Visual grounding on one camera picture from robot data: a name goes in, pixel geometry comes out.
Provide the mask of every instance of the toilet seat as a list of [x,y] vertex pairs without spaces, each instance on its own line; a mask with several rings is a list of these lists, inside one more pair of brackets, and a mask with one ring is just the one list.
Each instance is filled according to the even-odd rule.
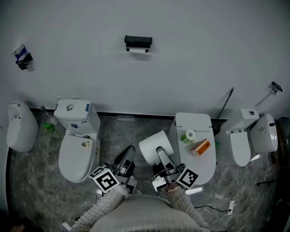
[[71,182],[83,181],[93,163],[94,140],[65,135],[59,151],[58,165],[62,175]]
[[11,118],[7,130],[6,142],[9,147],[13,147],[16,143],[21,129],[20,118]]

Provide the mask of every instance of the electric outlet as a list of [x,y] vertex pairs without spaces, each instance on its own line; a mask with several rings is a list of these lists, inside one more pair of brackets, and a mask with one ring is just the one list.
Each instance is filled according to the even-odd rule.
[[228,211],[227,214],[228,215],[231,215],[232,214],[232,211],[234,210],[234,206],[235,206],[235,201],[230,201],[229,205],[228,205]]
[[63,227],[66,228],[67,231],[70,231],[72,229],[72,227],[67,222],[63,223]]

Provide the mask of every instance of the sticker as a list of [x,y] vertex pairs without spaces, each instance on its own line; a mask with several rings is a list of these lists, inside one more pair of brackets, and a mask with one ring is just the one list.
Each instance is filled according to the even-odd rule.
[[77,124],[71,124],[73,128],[78,128]]
[[182,186],[191,189],[198,175],[186,167],[182,174],[177,178],[176,182]]
[[94,181],[99,189],[104,193],[120,184],[120,182],[109,169],[102,171],[94,178]]
[[88,142],[83,142],[83,143],[82,143],[82,146],[83,146],[83,147],[89,147],[89,146],[90,146],[90,141],[88,141]]
[[259,128],[259,132],[263,132],[264,131],[264,127]]

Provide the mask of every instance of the wall-mounted dispenser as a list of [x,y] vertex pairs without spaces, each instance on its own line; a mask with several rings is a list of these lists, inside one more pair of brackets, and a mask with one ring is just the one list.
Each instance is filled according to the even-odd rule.
[[147,53],[152,44],[152,37],[125,36],[126,51],[132,53]]
[[18,64],[21,70],[28,69],[29,62],[31,62],[32,56],[27,52],[26,47],[23,44],[20,44],[18,47],[13,49],[12,53],[16,57],[16,64]]
[[281,86],[278,85],[276,82],[272,82],[270,88],[275,92],[275,94],[277,94],[278,91],[283,92]]

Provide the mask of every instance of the black baseboard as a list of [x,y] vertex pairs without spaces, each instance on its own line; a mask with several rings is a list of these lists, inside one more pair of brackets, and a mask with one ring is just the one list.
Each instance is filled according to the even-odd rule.
[[12,149],[8,149],[7,154],[7,161],[6,161],[6,173],[5,173],[5,180],[6,180],[6,201],[8,205],[8,213],[9,215],[12,214],[13,210],[11,207],[11,201],[10,201],[10,163],[12,158]]
[[[38,108],[30,108],[32,112],[41,112]],[[54,110],[46,110],[48,113],[53,113]],[[110,116],[110,117],[127,117],[127,118],[149,118],[149,119],[166,119],[174,120],[174,116],[164,115],[147,115],[147,114],[123,114],[123,113],[108,113],[108,112],[97,112],[99,116]],[[211,118],[212,123],[216,121],[216,118]],[[225,122],[226,119],[219,119],[218,122]]]

